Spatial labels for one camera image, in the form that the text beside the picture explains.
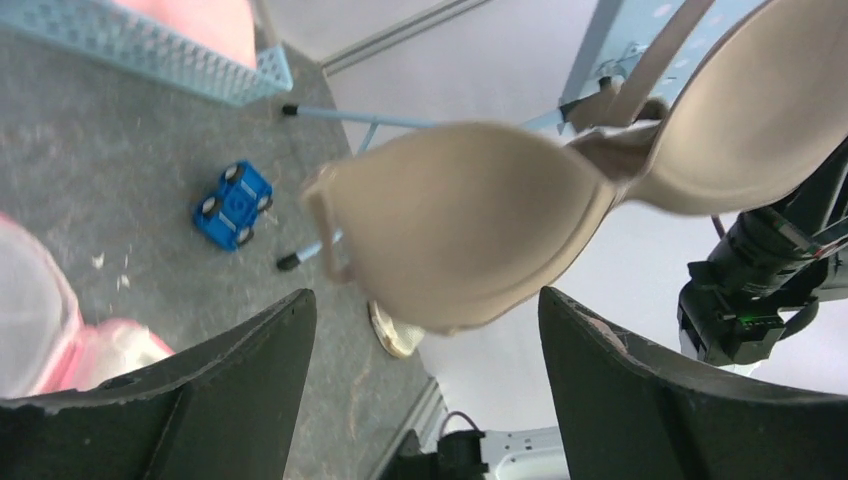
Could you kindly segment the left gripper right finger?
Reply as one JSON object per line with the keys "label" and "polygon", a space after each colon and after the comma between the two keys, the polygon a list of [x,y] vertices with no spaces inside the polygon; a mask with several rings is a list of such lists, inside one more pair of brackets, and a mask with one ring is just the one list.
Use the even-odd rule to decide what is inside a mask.
{"label": "left gripper right finger", "polygon": [[547,376],[574,479],[843,479],[847,399],[730,373],[538,296]]}

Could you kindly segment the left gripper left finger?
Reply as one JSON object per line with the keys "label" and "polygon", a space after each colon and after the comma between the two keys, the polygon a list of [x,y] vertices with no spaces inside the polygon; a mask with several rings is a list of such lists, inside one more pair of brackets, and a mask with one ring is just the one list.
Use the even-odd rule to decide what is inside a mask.
{"label": "left gripper left finger", "polygon": [[317,325],[300,289],[203,343],[88,390],[5,400],[5,479],[279,479]]}

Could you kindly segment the white mesh laundry bag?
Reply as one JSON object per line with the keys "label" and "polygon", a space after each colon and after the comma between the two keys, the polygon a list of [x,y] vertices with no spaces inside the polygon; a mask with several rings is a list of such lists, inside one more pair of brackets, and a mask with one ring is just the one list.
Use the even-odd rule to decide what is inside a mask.
{"label": "white mesh laundry bag", "polygon": [[78,297],[50,252],[2,216],[2,398],[91,390],[173,353],[134,320],[86,324]]}

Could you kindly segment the beige padded bra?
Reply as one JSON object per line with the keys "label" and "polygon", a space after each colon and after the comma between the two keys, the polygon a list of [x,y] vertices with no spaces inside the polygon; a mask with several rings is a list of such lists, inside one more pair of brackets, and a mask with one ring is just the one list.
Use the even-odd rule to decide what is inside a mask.
{"label": "beige padded bra", "polygon": [[302,201],[326,275],[393,319],[449,335],[556,281],[619,204],[680,215],[779,200],[847,134],[847,5],[766,1],[707,52],[671,108],[636,127],[710,3],[687,1],[629,77],[583,101],[566,145],[460,122],[325,165]]}

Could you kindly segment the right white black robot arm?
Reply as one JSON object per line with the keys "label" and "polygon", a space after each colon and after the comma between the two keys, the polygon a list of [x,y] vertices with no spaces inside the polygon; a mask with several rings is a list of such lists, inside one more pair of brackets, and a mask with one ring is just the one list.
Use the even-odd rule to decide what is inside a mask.
{"label": "right white black robot arm", "polygon": [[786,197],[743,211],[688,266],[678,324],[686,355],[752,365],[847,296],[847,145]]}

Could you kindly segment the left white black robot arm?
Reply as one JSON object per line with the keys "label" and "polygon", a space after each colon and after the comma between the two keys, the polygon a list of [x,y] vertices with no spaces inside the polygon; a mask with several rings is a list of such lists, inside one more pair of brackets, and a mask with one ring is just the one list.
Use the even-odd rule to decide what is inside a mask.
{"label": "left white black robot arm", "polygon": [[[686,358],[546,287],[538,318],[559,429],[408,434],[383,479],[843,479],[847,399]],[[278,479],[317,324],[298,290],[250,320],[88,391],[1,403],[5,479]]]}

